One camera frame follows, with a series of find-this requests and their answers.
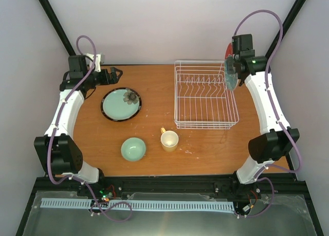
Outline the red teal flower plate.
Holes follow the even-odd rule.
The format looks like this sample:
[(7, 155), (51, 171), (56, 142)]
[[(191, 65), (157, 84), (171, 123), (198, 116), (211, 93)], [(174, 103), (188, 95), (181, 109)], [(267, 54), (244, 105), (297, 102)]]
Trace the red teal flower plate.
[[(226, 49), (226, 53), (225, 53), (225, 59), (228, 56), (232, 56), (233, 57), (233, 52), (232, 52), (232, 44), (229, 43)], [(235, 90), (235, 88), (237, 87), (239, 80), (237, 77), (237, 74), (235, 73), (227, 73), (226, 70), (224, 70), (225, 73), (225, 82), (226, 82), (226, 86), (227, 89), (230, 91)]]

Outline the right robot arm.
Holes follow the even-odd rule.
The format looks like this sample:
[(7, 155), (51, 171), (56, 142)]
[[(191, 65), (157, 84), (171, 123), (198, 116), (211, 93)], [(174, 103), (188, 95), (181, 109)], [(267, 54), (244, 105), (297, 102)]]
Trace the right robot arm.
[(246, 85), (260, 124), (260, 135), (249, 141), (249, 157), (236, 172), (243, 185), (256, 182), (264, 170), (289, 154), (300, 137), (283, 115), (267, 63), (265, 56), (255, 55), (251, 34), (232, 37), (224, 62), (226, 87), (233, 91)]

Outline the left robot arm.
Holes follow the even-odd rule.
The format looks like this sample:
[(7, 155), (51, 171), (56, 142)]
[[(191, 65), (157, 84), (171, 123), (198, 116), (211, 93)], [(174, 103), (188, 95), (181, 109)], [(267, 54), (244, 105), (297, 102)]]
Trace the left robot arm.
[(73, 140), (78, 112), (87, 98), (87, 92), (99, 85), (119, 82), (123, 72), (115, 67), (101, 68), (102, 54), (70, 56), (69, 70), (60, 84), (59, 103), (53, 120), (45, 134), (36, 137), (34, 148), (44, 171), (51, 181), (55, 175), (75, 178), (89, 183), (95, 196), (102, 196), (107, 183), (102, 180), (102, 171), (83, 159), (82, 151)]

